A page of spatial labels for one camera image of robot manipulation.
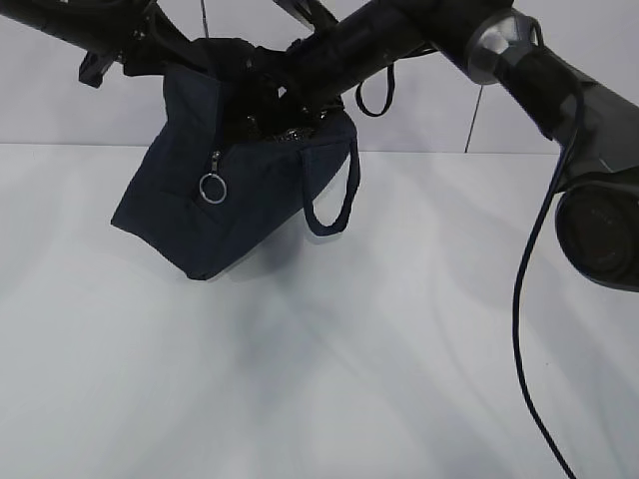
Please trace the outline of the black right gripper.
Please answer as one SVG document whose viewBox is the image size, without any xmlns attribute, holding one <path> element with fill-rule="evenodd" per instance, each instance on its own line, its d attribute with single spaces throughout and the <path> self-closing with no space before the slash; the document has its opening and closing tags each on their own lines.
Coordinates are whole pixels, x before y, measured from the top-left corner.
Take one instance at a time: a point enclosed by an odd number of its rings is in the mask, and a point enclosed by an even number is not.
<svg viewBox="0 0 639 479">
<path fill-rule="evenodd" d="M 261 140 L 314 127 L 324 111 L 341 109 L 349 77 L 327 37 L 295 40 L 271 50 L 234 40 L 239 61 L 234 91 L 234 138 Z"/>
</svg>

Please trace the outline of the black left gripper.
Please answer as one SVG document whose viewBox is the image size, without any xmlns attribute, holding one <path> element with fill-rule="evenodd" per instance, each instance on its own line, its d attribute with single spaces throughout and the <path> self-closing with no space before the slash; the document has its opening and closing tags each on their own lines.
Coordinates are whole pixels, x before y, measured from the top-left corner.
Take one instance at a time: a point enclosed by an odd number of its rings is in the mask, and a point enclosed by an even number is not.
<svg viewBox="0 0 639 479">
<path fill-rule="evenodd" d="M 200 70 L 200 56 L 194 45 L 182 34 L 136 31 L 126 47 L 114 53 L 98 55 L 88 52 L 79 67 L 79 81 L 92 88 L 100 88 L 107 71 L 115 64 L 122 65 L 127 77 L 162 76 L 172 66 Z"/>
</svg>

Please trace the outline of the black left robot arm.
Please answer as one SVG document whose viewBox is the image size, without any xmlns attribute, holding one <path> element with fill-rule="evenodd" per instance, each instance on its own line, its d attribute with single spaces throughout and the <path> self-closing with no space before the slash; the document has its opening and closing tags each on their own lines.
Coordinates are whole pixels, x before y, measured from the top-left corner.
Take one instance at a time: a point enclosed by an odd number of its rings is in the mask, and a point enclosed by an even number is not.
<svg viewBox="0 0 639 479">
<path fill-rule="evenodd" d="M 79 81 L 93 88 L 115 63 L 128 77 L 160 76 L 172 65 L 207 70 L 156 1 L 5 0 L 1 15 L 84 50 Z"/>
</svg>

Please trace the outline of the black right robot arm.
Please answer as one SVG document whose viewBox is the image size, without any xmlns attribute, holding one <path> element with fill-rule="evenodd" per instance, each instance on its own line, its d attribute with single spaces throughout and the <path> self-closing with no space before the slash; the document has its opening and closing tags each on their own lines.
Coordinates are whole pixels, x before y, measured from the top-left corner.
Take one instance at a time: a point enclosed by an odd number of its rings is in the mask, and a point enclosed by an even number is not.
<svg viewBox="0 0 639 479">
<path fill-rule="evenodd" d="M 569 262 L 586 278 L 638 286 L 638 109 L 565 62 L 509 1 L 370 1 L 343 19 L 318 1 L 282 8 L 312 29 L 262 51 L 232 109 L 263 134 L 308 121 L 338 97 L 431 48 L 478 85 L 498 84 L 562 149 L 549 195 Z"/>
</svg>

